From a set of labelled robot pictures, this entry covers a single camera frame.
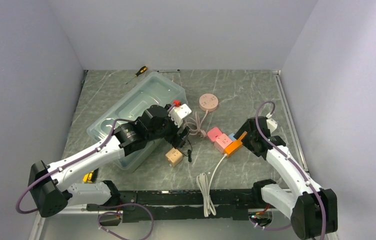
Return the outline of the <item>black power adapter plug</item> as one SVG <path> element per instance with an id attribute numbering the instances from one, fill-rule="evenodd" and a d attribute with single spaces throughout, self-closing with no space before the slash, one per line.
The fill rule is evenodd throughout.
<path id="1" fill-rule="evenodd" d="M 173 140 L 172 146 L 175 149 L 181 149 L 185 145 L 189 133 L 190 131 L 187 129 L 184 129 L 182 132 L 177 133 Z"/>

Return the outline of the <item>orange power strip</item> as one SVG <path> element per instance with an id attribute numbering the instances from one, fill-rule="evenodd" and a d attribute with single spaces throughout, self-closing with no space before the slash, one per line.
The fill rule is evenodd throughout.
<path id="1" fill-rule="evenodd" d="M 233 141 L 227 148 L 224 150 L 224 155 L 230 157 L 233 153 L 239 150 L 243 146 L 243 138 L 247 135 L 247 132 L 244 131 L 236 141 Z"/>

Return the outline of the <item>beige cube socket adapter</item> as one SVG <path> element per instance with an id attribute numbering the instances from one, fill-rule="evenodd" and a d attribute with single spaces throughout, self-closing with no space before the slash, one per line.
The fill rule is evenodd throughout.
<path id="1" fill-rule="evenodd" d="M 177 166 L 183 159 L 183 154 L 176 148 L 170 149 L 166 154 L 165 157 L 169 162 L 171 167 Z"/>

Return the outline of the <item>dark pink plug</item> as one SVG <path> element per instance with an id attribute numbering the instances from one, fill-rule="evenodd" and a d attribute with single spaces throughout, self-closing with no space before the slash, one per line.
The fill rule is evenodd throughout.
<path id="1" fill-rule="evenodd" d="M 222 135 L 222 131 L 218 128 L 218 127 L 213 127 L 212 129 L 210 129 L 206 135 L 208 137 L 208 139 L 214 143 L 218 137 L 220 137 Z"/>

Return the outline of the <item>round pink power socket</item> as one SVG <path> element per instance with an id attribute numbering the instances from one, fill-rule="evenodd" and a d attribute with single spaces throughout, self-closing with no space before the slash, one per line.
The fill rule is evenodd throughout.
<path id="1" fill-rule="evenodd" d="M 199 107 L 205 112 L 213 112 L 219 104 L 218 98 L 212 93 L 205 93 L 199 98 Z"/>

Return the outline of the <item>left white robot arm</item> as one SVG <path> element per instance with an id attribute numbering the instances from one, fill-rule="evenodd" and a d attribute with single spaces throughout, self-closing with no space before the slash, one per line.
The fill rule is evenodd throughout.
<path id="1" fill-rule="evenodd" d="M 30 168 L 28 187 L 35 211 L 48 218 L 67 206 L 95 204 L 107 210 L 120 203 L 120 192 L 111 180 L 78 183 L 85 174 L 144 149 L 148 143 L 165 140 L 181 148 L 189 135 L 184 121 L 192 113 L 187 104 L 152 105 L 135 120 L 117 118 L 110 132 L 92 146 L 50 164 L 42 160 Z"/>

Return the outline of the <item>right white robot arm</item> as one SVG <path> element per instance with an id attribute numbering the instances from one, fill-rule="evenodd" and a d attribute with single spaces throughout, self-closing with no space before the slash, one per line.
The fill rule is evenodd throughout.
<path id="1" fill-rule="evenodd" d="M 234 137 L 274 167 L 290 192 L 283 190 L 274 180 L 260 180 L 253 185 L 252 203 L 258 208 L 270 204 L 278 209 L 289 218 L 294 233 L 301 240 L 336 232 L 336 193 L 330 188 L 324 189 L 305 172 L 282 138 L 271 134 L 268 121 L 264 116 L 248 118 Z"/>

